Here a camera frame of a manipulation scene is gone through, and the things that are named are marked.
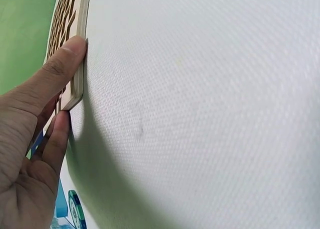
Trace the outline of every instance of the fabric texture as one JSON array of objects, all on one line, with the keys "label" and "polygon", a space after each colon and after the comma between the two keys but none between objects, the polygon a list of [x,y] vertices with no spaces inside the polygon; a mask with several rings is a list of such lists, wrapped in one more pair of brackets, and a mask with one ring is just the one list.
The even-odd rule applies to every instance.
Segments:
[{"label": "fabric texture", "polygon": [[[106,151],[154,214],[184,229],[320,228],[319,5],[90,0],[69,167],[112,188],[103,156],[86,164]],[[105,147],[86,128],[88,105]],[[94,178],[75,169],[88,206]],[[99,210],[101,228],[138,228]]]}]

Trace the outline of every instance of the finger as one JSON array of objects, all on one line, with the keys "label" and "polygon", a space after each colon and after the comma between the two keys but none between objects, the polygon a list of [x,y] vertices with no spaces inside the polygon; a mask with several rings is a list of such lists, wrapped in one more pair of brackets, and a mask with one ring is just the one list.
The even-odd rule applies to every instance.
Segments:
[{"label": "finger", "polygon": [[74,76],[86,50],[83,38],[69,39],[29,80],[5,95],[10,106],[40,115],[50,99]]},{"label": "finger", "polygon": [[53,131],[42,153],[42,161],[53,168],[60,176],[70,130],[70,116],[67,111],[61,111],[55,118]]},{"label": "finger", "polygon": [[43,139],[42,139],[40,145],[35,150],[35,153],[32,155],[32,157],[30,159],[32,162],[42,159],[44,149],[49,141],[49,138],[51,137],[52,132],[54,131],[55,121],[56,121],[56,116],[54,116],[52,118],[52,121],[48,127],[48,130],[46,131],[45,135],[43,136]]},{"label": "finger", "polygon": [[47,124],[49,118],[52,116],[52,114],[56,108],[58,98],[59,98],[59,93],[48,102],[48,104],[44,107],[44,109],[42,110],[42,112],[38,116],[37,124],[36,124],[34,134],[33,134],[32,140],[31,140],[31,146],[36,142],[37,137],[39,136],[40,132],[44,129],[44,126]]}]

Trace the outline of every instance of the laser-cut wooden panel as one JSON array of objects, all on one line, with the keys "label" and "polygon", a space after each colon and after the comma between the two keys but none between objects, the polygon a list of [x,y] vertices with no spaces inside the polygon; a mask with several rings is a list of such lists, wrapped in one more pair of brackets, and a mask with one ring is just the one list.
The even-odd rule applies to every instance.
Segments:
[{"label": "laser-cut wooden panel", "polygon": [[[85,38],[89,0],[57,0],[52,17],[45,61],[73,36]],[[82,98],[83,67],[80,65],[72,80],[61,91],[56,109],[52,115],[61,110],[72,109]]]}]

